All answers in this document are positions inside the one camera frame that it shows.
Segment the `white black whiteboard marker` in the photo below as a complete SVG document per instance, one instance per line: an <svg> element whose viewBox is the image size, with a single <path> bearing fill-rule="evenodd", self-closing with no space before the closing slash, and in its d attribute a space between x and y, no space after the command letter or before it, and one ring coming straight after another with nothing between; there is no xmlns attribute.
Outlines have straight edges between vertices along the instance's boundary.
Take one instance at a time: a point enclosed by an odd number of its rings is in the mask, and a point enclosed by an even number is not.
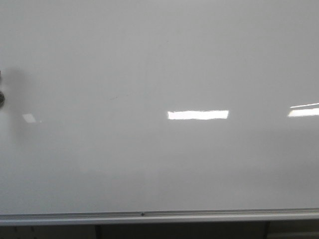
<svg viewBox="0 0 319 239"><path fill-rule="evenodd" d="M5 95L2 90L0 90L0 108L4 106L5 103Z"/></svg>

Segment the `white whiteboard with aluminium frame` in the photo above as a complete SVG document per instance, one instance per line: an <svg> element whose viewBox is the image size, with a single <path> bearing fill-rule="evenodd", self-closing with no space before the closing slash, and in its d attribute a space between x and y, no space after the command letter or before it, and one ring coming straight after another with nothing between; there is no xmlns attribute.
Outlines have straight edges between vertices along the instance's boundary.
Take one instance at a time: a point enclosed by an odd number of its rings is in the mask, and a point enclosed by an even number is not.
<svg viewBox="0 0 319 239"><path fill-rule="evenodd" d="M3 0L2 226L319 217L316 0Z"/></svg>

